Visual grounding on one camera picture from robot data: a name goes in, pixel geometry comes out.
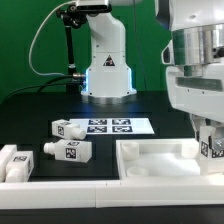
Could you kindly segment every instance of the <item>black table surface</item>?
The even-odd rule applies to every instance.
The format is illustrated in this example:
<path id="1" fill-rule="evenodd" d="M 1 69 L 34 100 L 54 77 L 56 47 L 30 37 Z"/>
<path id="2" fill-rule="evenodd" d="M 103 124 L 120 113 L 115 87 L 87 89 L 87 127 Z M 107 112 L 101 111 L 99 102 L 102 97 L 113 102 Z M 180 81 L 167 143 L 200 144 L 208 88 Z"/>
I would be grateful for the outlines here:
<path id="1" fill-rule="evenodd" d="M 87 135 L 93 156 L 87 164 L 56 161 L 43 152 L 51 122 L 80 118 L 148 118 L 155 134 Z M 139 92 L 133 102 L 99 105 L 82 102 L 80 95 L 21 93 L 0 105 L 0 146 L 17 144 L 34 152 L 30 181 L 116 180 L 116 140 L 192 138 L 189 115 L 174 110 L 166 92 Z M 158 206 L 136 208 L 83 208 L 0 210 L 0 223 L 224 223 L 224 206 Z"/>

